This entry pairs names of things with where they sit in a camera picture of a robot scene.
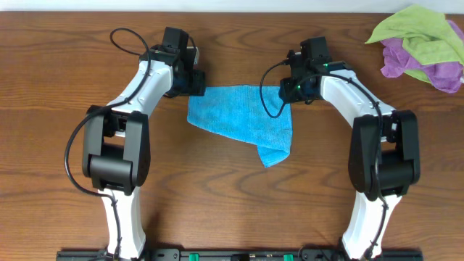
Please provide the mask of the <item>blue microfiber cloth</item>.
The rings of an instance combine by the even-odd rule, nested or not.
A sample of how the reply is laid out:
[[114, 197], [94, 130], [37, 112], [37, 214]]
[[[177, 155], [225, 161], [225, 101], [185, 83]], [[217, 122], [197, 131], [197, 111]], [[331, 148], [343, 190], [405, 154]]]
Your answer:
[[283, 105], [279, 87], [216, 86], [188, 101], [187, 121], [203, 130], [253, 144], [265, 167], [283, 162], [291, 152], [291, 106]]

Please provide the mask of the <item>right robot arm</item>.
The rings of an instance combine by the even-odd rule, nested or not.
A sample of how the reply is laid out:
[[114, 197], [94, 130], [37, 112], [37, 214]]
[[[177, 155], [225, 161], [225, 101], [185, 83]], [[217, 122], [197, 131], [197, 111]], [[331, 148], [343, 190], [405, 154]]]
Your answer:
[[283, 61], [291, 75], [280, 83], [284, 104], [324, 100], [352, 128], [348, 173], [356, 191], [351, 219], [332, 260], [422, 260], [418, 250], [384, 250], [394, 208], [420, 178], [418, 120], [382, 102], [344, 61], [335, 62], [324, 37], [308, 38]]

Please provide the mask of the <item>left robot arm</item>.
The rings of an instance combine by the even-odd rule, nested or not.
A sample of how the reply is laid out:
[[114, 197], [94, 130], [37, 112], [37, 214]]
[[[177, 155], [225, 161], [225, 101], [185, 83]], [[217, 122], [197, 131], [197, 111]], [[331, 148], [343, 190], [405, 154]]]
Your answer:
[[186, 31], [165, 28], [162, 43], [138, 55], [136, 74], [122, 93], [103, 107], [91, 106], [77, 127], [84, 131], [83, 174], [107, 215], [105, 260], [143, 258], [140, 190], [151, 164], [149, 118], [163, 97], [204, 96], [198, 59], [199, 49]]

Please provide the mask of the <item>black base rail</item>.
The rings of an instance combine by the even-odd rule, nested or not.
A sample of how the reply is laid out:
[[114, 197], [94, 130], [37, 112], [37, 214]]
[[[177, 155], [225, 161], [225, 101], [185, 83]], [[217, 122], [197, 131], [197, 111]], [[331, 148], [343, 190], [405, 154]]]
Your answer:
[[[105, 250], [58, 251], [57, 261], [112, 260]], [[119, 260], [136, 260], [121, 258]], [[341, 250], [301, 249], [299, 251], [186, 251], [179, 249], [155, 249], [142, 252], [137, 260], [151, 261], [323, 261], [351, 260]], [[415, 250], [383, 251], [372, 260], [423, 261], [423, 254]]]

